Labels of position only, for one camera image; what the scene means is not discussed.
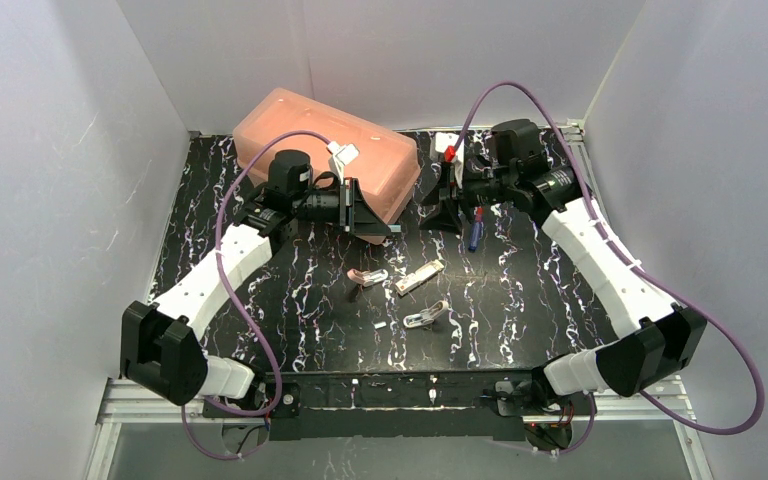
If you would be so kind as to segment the pink mini stapler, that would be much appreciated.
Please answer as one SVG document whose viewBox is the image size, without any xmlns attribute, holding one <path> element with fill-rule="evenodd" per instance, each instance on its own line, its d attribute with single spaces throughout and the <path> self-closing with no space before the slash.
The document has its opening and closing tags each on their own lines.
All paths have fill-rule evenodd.
<svg viewBox="0 0 768 480">
<path fill-rule="evenodd" d="M 388 278 L 388 272 L 386 269 L 372 271 L 350 269 L 347 271 L 347 277 L 357 285 L 367 288 L 384 282 Z"/>
</svg>

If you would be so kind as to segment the white mini stapler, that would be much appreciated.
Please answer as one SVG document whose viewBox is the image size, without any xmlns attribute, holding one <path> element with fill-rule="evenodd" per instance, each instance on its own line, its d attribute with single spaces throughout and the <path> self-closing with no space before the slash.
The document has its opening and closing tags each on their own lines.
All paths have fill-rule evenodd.
<svg viewBox="0 0 768 480">
<path fill-rule="evenodd" d="M 403 318 L 403 326 L 406 329 L 424 328 L 432 325 L 438 317 L 450 311 L 450 305 L 446 300 L 440 300 L 432 306 L 418 313 L 407 315 Z"/>
</svg>

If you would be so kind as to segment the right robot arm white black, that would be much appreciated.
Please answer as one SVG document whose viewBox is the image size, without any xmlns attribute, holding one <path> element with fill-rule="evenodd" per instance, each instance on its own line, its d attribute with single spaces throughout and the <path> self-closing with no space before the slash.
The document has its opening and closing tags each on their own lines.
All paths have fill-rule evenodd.
<svg viewBox="0 0 768 480">
<path fill-rule="evenodd" d="M 587 198 L 569 165 L 549 164 L 538 126 L 528 119 L 494 126 L 478 172 L 452 133 L 434 137 L 440 162 L 433 189 L 422 203 L 434 211 L 427 230 L 460 233 L 476 222 L 479 207 L 510 203 L 525 213 L 572 261 L 607 312 L 616 341 L 548 361 L 533 370 L 547 399 L 612 390 L 629 397 L 687 367 L 707 326 L 704 317 L 642 279 L 637 263 Z"/>
</svg>

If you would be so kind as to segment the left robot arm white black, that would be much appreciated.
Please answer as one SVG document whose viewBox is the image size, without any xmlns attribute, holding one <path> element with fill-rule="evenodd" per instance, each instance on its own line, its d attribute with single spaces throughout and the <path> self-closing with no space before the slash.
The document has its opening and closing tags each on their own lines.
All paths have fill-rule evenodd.
<svg viewBox="0 0 768 480">
<path fill-rule="evenodd" d="M 250 192 L 238 223 L 220 227 L 220 239 L 177 284 L 150 303 L 123 312 L 120 373 L 169 402 L 196 397 L 243 399 L 257 375 L 231 358 L 204 354 L 201 341 L 237 289 L 268 263 L 297 232 L 299 222 L 329 223 L 361 236 L 386 236 L 399 226 L 384 222 L 366 203 L 359 181 L 345 173 L 359 155 L 353 144 L 327 147 L 329 168 L 314 175 L 299 150 L 277 152 L 267 180 Z"/>
</svg>

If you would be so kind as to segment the blue red pen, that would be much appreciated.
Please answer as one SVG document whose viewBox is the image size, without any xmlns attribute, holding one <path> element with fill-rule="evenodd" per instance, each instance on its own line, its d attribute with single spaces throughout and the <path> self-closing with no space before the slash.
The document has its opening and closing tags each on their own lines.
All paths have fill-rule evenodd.
<svg viewBox="0 0 768 480">
<path fill-rule="evenodd" d="M 468 251 L 476 252 L 483 237 L 484 223 L 483 223 L 483 208 L 476 207 L 474 210 L 474 221 L 470 230 L 470 237 L 468 243 Z"/>
</svg>

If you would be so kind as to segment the pink translucent plastic box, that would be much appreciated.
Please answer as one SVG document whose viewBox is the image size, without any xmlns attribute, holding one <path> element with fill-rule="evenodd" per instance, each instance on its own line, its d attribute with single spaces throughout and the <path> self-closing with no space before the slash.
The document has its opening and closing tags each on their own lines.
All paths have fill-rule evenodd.
<svg viewBox="0 0 768 480">
<path fill-rule="evenodd" d="M 239 166 L 247 167 L 279 135 L 301 130 L 354 145 L 359 154 L 344 175 L 358 180 L 364 201 L 383 222 L 399 221 L 420 173 L 416 142 L 295 92 L 274 89 L 234 128 Z"/>
</svg>

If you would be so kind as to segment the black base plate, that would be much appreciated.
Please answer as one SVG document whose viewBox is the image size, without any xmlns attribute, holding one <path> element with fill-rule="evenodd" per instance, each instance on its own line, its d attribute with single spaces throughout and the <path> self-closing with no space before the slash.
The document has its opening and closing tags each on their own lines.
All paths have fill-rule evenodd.
<svg viewBox="0 0 768 480">
<path fill-rule="evenodd" d="M 551 397 L 522 369 L 286 373 L 269 414 L 272 441 L 339 438 L 488 437 L 523 441 L 532 427 L 572 423 L 595 408 L 582 393 Z"/>
</svg>

